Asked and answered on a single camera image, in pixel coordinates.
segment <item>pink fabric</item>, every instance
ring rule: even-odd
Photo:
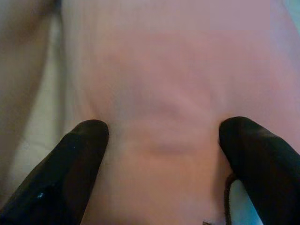
[[[300,39],[281,1],[65,0],[66,127],[110,143],[83,224],[224,221],[218,126],[246,116],[300,152]]]

